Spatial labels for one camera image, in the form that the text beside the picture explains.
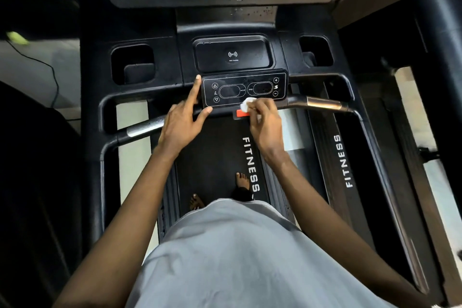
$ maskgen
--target power cord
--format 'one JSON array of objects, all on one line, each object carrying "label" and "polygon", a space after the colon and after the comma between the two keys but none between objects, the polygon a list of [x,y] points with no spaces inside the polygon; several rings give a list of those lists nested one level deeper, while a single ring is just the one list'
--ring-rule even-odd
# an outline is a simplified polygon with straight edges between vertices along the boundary
[{"label": "power cord", "polygon": [[58,99],[58,95],[59,95],[59,84],[58,84],[58,81],[56,80],[55,69],[53,68],[53,66],[52,66],[52,65],[49,65],[49,64],[47,64],[46,62],[43,62],[43,61],[41,61],[41,60],[39,60],[39,59],[32,58],[32,57],[29,57],[29,56],[27,56],[27,55],[22,54],[18,49],[16,49],[16,48],[14,47],[13,44],[10,43],[9,40],[7,40],[6,42],[7,42],[9,45],[11,45],[11,47],[12,47],[13,49],[15,49],[15,51],[16,51],[18,54],[20,54],[20,55],[22,55],[22,56],[24,56],[25,58],[28,58],[28,59],[30,59],[30,60],[35,60],[35,61],[37,61],[37,62],[40,62],[41,64],[47,65],[49,68],[51,68],[51,71],[52,71],[52,73],[53,73],[53,79],[55,80],[55,84],[56,84],[56,93],[55,93],[55,97],[53,98],[53,101],[51,102],[51,108],[55,108],[56,100]]}]

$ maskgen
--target bare foot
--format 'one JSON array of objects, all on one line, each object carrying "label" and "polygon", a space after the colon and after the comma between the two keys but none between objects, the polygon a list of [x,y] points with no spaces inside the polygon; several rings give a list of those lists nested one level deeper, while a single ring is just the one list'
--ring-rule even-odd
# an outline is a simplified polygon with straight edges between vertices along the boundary
[{"label": "bare foot", "polygon": [[194,194],[191,197],[191,201],[189,201],[189,209],[191,211],[194,211],[194,210],[200,210],[201,208],[204,208],[204,207],[205,205],[203,201],[200,199],[200,197],[197,196],[197,194]]},{"label": "bare foot", "polygon": [[244,173],[236,173],[237,187],[245,187],[247,190],[250,188],[249,178]]}]

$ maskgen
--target person's left arm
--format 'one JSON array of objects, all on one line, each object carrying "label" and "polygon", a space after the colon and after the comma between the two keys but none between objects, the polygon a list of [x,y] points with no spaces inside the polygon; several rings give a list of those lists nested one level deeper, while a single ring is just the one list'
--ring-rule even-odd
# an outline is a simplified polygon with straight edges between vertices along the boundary
[{"label": "person's left arm", "polygon": [[181,149],[202,129],[211,107],[193,121],[200,89],[197,76],[188,99],[173,105],[165,118],[159,144],[116,216],[71,276],[54,307],[123,307],[140,272],[164,185]]}]

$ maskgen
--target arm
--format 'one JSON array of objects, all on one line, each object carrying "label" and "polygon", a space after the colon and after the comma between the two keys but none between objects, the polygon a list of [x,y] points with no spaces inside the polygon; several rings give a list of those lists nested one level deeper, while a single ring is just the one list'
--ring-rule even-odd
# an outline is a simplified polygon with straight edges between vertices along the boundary
[{"label": "arm", "polygon": [[159,144],[103,236],[77,268],[54,307],[123,307],[141,269],[175,158],[202,129],[208,107],[193,121],[200,76],[186,101],[173,105]]},{"label": "arm", "polygon": [[[382,299],[398,307],[430,307],[426,297],[378,256],[325,202],[284,150],[281,119],[271,99],[249,103],[250,130],[284,189],[300,228]],[[257,122],[257,112],[262,115]]]}]

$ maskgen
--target light blue t-shirt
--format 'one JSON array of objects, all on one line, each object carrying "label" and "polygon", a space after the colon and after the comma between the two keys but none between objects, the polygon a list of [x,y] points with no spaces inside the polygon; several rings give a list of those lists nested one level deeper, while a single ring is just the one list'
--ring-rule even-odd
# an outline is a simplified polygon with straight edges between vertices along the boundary
[{"label": "light blue t-shirt", "polygon": [[394,306],[269,204],[219,199],[170,228],[126,307]]}]

